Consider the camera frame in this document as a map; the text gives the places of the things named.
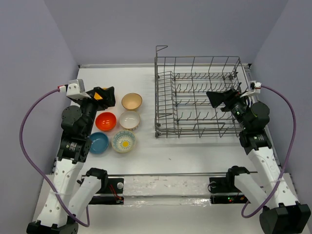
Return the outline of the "beige bowl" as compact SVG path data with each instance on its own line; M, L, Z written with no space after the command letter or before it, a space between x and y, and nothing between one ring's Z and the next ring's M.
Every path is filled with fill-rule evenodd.
M143 99L141 95L137 93L128 93L122 98L121 104L125 109L134 111L142 105L142 101Z

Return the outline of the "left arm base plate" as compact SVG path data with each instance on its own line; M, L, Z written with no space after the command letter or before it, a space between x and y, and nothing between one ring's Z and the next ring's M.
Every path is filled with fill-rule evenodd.
M122 205L124 203L124 179L121 177L104 178L95 176L100 180L101 188L92 197L89 205Z

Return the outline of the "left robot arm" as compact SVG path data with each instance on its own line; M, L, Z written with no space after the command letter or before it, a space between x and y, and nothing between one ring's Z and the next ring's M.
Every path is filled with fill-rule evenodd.
M56 156L54 179L51 180L26 152L23 130L33 109L46 97L60 92L65 92L75 105L66 107L61 114L63 132ZM75 234L79 226L90 226L88 205L97 192L102 193L107 189L107 171L89 169L78 191L74 193L73 190L91 148L90 136L96 113L114 107L115 104L113 86L105 89L94 87L85 91L81 85L72 83L44 94L27 111L19 130L20 147L26 160L50 186L47 200L36 221L27 226L28 234Z

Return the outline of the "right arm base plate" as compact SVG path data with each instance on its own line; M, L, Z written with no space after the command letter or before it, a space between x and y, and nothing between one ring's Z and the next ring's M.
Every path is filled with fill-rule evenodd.
M207 189L212 205L245 204L248 201L239 189L227 182L225 177L210 177Z

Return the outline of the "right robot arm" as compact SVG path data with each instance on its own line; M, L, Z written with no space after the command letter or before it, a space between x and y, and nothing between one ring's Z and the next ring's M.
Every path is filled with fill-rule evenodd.
M259 214L259 223L265 234L300 234L303 232L311 210L301 204L284 179L285 168L279 168L274 158L273 146L265 132L270 121L270 109L263 102L246 103L248 93L236 89L226 92L206 93L213 108L224 104L223 112L231 112L242 128L239 134L241 146L250 159L259 179L259 186L244 167L233 166L227 172L224 185L229 191L237 189L254 206L251 214Z

